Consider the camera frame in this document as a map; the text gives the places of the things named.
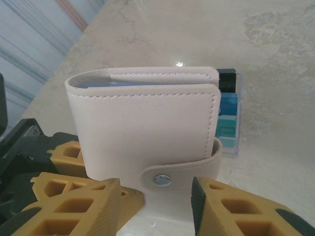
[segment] marble surface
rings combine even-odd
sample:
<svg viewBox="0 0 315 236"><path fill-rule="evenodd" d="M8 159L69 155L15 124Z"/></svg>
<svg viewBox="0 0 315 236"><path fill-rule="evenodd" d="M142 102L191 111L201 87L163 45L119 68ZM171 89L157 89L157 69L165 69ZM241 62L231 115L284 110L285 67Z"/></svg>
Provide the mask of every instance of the marble surface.
<svg viewBox="0 0 315 236"><path fill-rule="evenodd" d="M64 81L105 67L207 66L242 73L239 157L218 180L275 200L315 225L315 3L109 0L31 103L47 135L75 134ZM135 217L118 235L193 235Z"/></svg>

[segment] metal snap button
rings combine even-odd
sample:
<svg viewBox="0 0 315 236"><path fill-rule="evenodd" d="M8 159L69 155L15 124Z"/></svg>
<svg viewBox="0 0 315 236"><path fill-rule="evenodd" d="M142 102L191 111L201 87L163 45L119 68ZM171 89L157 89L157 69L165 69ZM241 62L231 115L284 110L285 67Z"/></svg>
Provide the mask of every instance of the metal snap button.
<svg viewBox="0 0 315 236"><path fill-rule="evenodd" d="M157 175L154 177L153 182L160 187L166 187L171 184L172 179L167 175Z"/></svg>

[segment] wall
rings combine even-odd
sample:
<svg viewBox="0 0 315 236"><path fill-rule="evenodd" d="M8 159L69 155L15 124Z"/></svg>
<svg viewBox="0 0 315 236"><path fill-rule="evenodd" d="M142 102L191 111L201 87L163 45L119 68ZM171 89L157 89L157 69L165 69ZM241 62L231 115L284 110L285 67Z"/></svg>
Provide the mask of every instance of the wall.
<svg viewBox="0 0 315 236"><path fill-rule="evenodd" d="M8 132L106 0L0 0Z"/></svg>

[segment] wallet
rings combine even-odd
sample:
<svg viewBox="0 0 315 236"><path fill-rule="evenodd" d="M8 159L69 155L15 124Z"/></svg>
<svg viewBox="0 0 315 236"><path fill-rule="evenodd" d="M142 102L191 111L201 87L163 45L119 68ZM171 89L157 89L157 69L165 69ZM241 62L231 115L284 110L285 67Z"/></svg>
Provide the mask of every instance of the wallet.
<svg viewBox="0 0 315 236"><path fill-rule="evenodd" d="M106 68L65 82L88 177L140 190L139 214L192 221L194 176L216 178L213 67Z"/></svg>

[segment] cream leather wallet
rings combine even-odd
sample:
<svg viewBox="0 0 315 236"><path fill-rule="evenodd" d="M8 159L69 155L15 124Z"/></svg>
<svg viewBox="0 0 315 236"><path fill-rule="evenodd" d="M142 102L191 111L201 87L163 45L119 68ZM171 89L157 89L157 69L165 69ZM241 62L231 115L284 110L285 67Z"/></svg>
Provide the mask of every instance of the cream leather wallet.
<svg viewBox="0 0 315 236"><path fill-rule="evenodd" d="M216 178L221 93L212 67L108 68L66 90L87 175L142 191L140 214L192 221L194 176Z"/></svg>

